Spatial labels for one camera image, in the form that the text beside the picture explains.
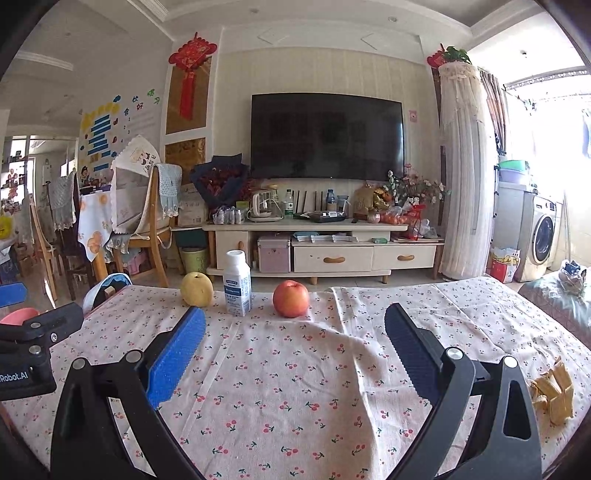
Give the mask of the pink plastic trash bin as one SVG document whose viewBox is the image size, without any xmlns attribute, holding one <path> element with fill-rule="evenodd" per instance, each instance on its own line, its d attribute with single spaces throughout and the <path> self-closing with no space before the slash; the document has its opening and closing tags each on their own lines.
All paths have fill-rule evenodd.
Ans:
<svg viewBox="0 0 591 480">
<path fill-rule="evenodd" d="M 20 308 L 12 311 L 4 316 L 0 323 L 2 325 L 21 326 L 24 322 L 35 318 L 39 315 L 39 312 L 31 307 Z"/>
</svg>

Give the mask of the yellow pear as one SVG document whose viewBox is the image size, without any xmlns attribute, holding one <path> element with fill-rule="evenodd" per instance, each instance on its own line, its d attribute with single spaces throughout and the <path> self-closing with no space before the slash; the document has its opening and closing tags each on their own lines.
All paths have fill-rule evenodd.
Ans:
<svg viewBox="0 0 591 480">
<path fill-rule="evenodd" d="M 201 272 L 190 272 L 181 281 L 180 294 L 188 306 L 205 308 L 213 301 L 214 289 L 207 275 Z"/>
</svg>

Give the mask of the green waste basket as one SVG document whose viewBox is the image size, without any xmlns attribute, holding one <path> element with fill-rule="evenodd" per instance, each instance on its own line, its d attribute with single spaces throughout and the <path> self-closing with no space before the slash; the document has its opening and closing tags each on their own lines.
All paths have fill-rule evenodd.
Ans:
<svg viewBox="0 0 591 480">
<path fill-rule="evenodd" d="M 205 273 L 209 265 L 209 255 L 206 248 L 182 247 L 180 258 L 186 273 Z"/>
</svg>

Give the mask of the white capped milk bottle carton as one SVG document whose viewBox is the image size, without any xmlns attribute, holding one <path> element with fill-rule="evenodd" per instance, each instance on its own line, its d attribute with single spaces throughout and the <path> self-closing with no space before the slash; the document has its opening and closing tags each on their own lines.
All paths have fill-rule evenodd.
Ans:
<svg viewBox="0 0 591 480">
<path fill-rule="evenodd" d="M 246 263 L 245 252 L 226 252 L 226 267 L 222 275 L 226 310 L 238 317 L 245 317 L 252 309 L 252 276 Z"/>
</svg>

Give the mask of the blue white stool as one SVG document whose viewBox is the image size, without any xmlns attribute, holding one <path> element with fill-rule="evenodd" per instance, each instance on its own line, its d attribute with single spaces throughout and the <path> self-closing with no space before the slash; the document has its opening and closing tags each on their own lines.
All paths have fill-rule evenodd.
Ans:
<svg viewBox="0 0 591 480">
<path fill-rule="evenodd" d="M 83 314 L 88 315 L 118 291 L 131 284 L 130 277 L 125 273 L 107 275 L 86 293 L 82 302 Z"/>
</svg>

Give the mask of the cherry print tablecloth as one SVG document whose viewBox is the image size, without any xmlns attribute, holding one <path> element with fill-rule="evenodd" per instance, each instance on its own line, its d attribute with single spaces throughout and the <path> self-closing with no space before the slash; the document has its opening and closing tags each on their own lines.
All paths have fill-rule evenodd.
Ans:
<svg viewBox="0 0 591 480">
<path fill-rule="evenodd" d="M 442 346 L 440 399 L 413 387 L 389 340 L 394 303 Z M 489 277 L 335 287 L 284 318 L 222 296 L 171 398 L 146 397 L 146 349 L 188 310 L 172 289 L 127 286 L 50 349 L 52 393 L 2 401 L 5 479 L 588 478 L 590 351 Z M 561 357 L 574 417 L 554 426 L 529 383 Z"/>
</svg>

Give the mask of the dining table with orange cloth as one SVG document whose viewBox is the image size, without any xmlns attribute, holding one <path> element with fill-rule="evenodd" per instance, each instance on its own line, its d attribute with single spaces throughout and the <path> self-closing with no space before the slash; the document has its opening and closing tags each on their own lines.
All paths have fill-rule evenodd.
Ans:
<svg viewBox="0 0 591 480">
<path fill-rule="evenodd" d="M 97 281 L 107 275 L 104 245 L 112 233 L 111 193 L 82 195 L 78 218 L 78 241 L 84 247 Z"/>
</svg>

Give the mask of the red apple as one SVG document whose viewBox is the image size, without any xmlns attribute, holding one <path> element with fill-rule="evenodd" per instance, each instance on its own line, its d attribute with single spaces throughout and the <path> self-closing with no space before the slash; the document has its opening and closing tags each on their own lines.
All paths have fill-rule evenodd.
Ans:
<svg viewBox="0 0 591 480">
<path fill-rule="evenodd" d="M 303 316 L 310 306 L 308 288 L 294 280 L 280 283 L 273 291 L 273 307 L 284 318 Z"/>
</svg>

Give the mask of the pink storage box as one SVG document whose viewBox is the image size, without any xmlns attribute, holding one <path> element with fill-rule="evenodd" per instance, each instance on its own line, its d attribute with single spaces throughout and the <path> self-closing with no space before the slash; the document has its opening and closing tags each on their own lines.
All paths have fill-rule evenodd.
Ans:
<svg viewBox="0 0 591 480">
<path fill-rule="evenodd" d="M 259 271 L 262 273 L 290 273 L 290 236 L 263 235 L 257 239 Z"/>
</svg>

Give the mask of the white TV cabinet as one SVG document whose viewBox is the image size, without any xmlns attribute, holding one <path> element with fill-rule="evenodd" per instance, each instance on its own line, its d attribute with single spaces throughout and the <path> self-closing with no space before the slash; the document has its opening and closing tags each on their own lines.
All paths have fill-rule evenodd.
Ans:
<svg viewBox="0 0 591 480">
<path fill-rule="evenodd" d="M 391 275 L 407 270 L 431 271 L 437 278 L 445 241 L 411 240 L 405 225 L 372 224 L 349 219 L 335 223 L 280 220 L 270 223 L 204 225 L 209 247 L 208 275 L 219 277 L 226 267 L 226 252 L 242 250 L 252 275 L 259 278 L 307 278 L 315 285 L 322 278 L 376 277 L 386 284 Z M 263 235 L 290 236 L 290 273 L 259 271 L 257 239 Z"/>
</svg>

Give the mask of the wooden chair with cloth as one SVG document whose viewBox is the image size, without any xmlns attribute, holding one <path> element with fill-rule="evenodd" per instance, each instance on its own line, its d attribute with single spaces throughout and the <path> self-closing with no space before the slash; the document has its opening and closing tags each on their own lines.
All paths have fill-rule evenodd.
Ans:
<svg viewBox="0 0 591 480">
<path fill-rule="evenodd" d="M 107 242 L 116 269 L 133 248 L 148 254 L 159 285 L 168 279 L 160 251 L 172 243 L 173 218 L 179 213 L 182 169 L 160 160 L 155 147 L 143 136 L 131 139 L 111 163 L 111 227 Z"/>
</svg>

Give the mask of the white electric kettle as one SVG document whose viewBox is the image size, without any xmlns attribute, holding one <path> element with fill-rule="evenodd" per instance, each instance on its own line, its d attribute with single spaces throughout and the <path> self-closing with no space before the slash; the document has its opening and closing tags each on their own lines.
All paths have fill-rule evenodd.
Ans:
<svg viewBox="0 0 591 480">
<path fill-rule="evenodd" d="M 283 220 L 283 208 L 277 200 L 276 190 L 266 189 L 254 192 L 247 218 L 256 223 Z"/>
</svg>

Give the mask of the white washing machine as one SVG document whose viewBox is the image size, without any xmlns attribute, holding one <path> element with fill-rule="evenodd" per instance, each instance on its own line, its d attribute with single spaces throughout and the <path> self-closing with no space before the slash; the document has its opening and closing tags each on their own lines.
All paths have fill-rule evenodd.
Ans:
<svg viewBox="0 0 591 480">
<path fill-rule="evenodd" d="M 561 205 L 535 193 L 523 198 L 518 249 L 520 264 L 516 280 L 538 280 L 552 265 L 556 253 Z"/>
</svg>

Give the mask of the black flat screen television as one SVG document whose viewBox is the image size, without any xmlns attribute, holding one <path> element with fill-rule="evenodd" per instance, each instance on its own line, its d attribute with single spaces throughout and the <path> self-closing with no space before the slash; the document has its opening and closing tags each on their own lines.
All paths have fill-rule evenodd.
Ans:
<svg viewBox="0 0 591 480">
<path fill-rule="evenodd" d="M 403 105 L 342 94 L 254 95 L 249 164 L 263 179 L 402 177 Z"/>
</svg>

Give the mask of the red Chinese knot decoration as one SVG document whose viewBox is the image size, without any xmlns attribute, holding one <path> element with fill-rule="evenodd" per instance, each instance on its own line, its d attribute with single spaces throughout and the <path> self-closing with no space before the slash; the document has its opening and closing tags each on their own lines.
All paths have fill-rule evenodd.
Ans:
<svg viewBox="0 0 591 480">
<path fill-rule="evenodd" d="M 216 52 L 217 45 L 211 43 L 195 33 L 193 38 L 180 46 L 168 58 L 168 63 L 183 72 L 181 94 L 179 100 L 179 115 L 192 119 L 192 105 L 194 98 L 194 80 L 197 69 Z"/>
</svg>

